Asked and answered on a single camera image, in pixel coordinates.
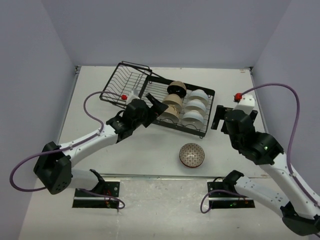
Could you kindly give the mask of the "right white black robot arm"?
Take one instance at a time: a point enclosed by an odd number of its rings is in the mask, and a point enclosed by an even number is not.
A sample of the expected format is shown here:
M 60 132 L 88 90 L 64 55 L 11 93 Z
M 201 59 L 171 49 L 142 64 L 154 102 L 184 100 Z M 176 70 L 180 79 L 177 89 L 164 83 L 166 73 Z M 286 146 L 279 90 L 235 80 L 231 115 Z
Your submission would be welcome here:
M 320 197 L 287 161 L 283 147 L 270 134 L 255 130 L 258 112 L 246 114 L 237 108 L 218 105 L 211 129 L 224 121 L 221 132 L 229 136 L 231 146 L 264 170 L 280 192 L 253 182 L 233 170 L 222 180 L 227 196 L 247 197 L 276 213 L 284 225 L 299 236 L 320 235 Z

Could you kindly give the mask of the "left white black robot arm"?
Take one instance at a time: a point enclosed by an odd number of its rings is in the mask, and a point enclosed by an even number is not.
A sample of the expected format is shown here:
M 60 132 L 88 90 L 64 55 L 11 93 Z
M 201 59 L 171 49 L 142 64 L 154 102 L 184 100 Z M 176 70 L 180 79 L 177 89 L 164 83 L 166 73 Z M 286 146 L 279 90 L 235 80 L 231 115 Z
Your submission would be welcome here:
M 67 188 L 86 190 L 94 197 L 101 195 L 105 184 L 102 176 L 93 169 L 78 170 L 74 166 L 100 149 L 130 137 L 139 126 L 147 128 L 168 108 L 149 93 L 146 98 L 152 106 L 135 98 L 92 133 L 61 145 L 46 144 L 33 169 L 46 189 L 52 195 Z

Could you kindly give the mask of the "tan bowl with leaf motif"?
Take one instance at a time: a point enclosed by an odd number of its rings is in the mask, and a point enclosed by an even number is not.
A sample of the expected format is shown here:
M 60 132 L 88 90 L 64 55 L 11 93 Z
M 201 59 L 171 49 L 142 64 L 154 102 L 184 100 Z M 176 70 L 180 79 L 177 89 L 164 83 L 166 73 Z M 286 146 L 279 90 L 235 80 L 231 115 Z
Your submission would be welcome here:
M 177 124 L 180 120 L 180 112 L 174 105 L 168 105 L 168 108 L 158 118 L 166 123 Z

